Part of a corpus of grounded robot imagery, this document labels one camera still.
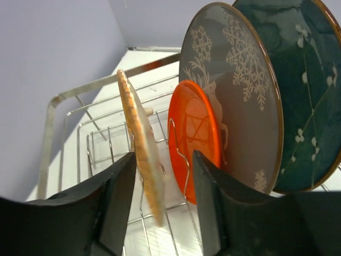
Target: dark green plate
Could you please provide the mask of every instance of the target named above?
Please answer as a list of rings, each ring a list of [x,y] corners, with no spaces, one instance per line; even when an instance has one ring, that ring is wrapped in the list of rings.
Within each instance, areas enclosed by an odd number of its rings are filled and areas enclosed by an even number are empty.
[[[321,185],[340,163],[340,27],[319,0],[237,0],[270,56],[284,114],[274,191]]]
[[[282,104],[264,46],[237,9],[211,3],[193,18],[181,49],[185,79],[210,100],[222,136],[221,169],[270,193],[282,157]]]

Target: orange plate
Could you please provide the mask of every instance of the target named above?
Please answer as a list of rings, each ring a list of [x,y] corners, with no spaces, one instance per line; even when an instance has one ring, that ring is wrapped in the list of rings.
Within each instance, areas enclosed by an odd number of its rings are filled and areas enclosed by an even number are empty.
[[[169,154],[175,179],[184,193],[187,178],[187,163],[178,154],[183,154],[190,165],[190,175],[185,192],[187,200],[196,204],[193,182],[194,150],[202,152],[217,167],[221,164],[220,132],[212,107],[199,85],[184,80],[175,88],[168,112]]]

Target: wire rack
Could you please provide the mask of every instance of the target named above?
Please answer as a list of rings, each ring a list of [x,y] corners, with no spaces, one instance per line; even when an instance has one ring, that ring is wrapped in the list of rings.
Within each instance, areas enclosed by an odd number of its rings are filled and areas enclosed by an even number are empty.
[[[172,126],[173,129],[170,130],[175,131],[176,124],[172,120],[167,123],[167,115],[171,96],[178,84],[179,58],[180,54],[175,54],[126,71],[126,75],[138,92],[143,106],[155,110],[154,114],[149,116],[149,121],[160,151],[163,172],[170,179],[164,187],[165,219],[167,221],[164,227],[158,228],[154,224],[144,197],[143,180],[137,172],[123,255],[202,255],[201,233],[196,206],[190,204],[180,192],[169,160],[167,125]],[[137,76],[148,71],[155,72],[154,75],[157,77],[156,74],[160,72],[160,68],[171,65],[175,65],[173,66],[173,70],[177,70],[175,74],[151,83],[144,84],[143,78]],[[88,105],[84,105],[78,96],[92,90],[104,90],[106,88],[103,87],[106,85],[111,85],[111,88],[117,87],[116,81],[115,75],[108,76],[61,93],[50,102],[45,126],[37,198],[46,198],[80,183],[104,170],[131,150],[130,145],[133,138],[128,135],[119,94],[94,101]],[[50,164],[55,109],[59,103],[69,98],[75,98],[81,107],[68,112],[64,118],[61,150]],[[84,112],[85,115],[77,126],[74,135],[67,139],[68,119],[79,111]],[[317,190],[329,191],[325,184]]]

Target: gray wall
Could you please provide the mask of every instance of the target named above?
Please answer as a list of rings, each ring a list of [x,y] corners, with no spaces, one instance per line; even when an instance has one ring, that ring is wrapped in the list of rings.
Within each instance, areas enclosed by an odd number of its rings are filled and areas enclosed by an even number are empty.
[[[128,47],[180,47],[194,15],[212,0],[109,0]],[[223,2],[233,4],[234,0]],[[341,2],[323,0],[341,21]]]
[[[126,45],[108,0],[2,0],[0,35],[0,195],[22,201],[37,183],[49,100],[111,74]],[[56,137],[78,106],[58,107]]]

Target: plate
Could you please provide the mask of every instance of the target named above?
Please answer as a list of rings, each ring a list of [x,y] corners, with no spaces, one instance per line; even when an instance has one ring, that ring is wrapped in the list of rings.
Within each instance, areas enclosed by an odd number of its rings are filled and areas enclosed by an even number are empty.
[[[222,135],[221,169],[269,194],[282,156],[281,98],[269,57],[237,9],[211,3],[193,18],[181,51],[185,79],[208,95]]]
[[[211,105],[193,81],[182,81],[174,90],[168,112],[168,134],[169,155],[176,182],[187,200],[196,204],[193,151],[202,152],[220,167],[221,141]]]
[[[158,226],[164,224],[164,178],[159,151],[147,117],[151,109],[142,107],[139,96],[124,71],[117,71],[117,81],[127,126],[134,137],[136,163],[142,174],[143,189]]]
[[[285,122],[275,190],[321,185],[341,160],[340,27],[318,0],[238,0],[270,55]]]

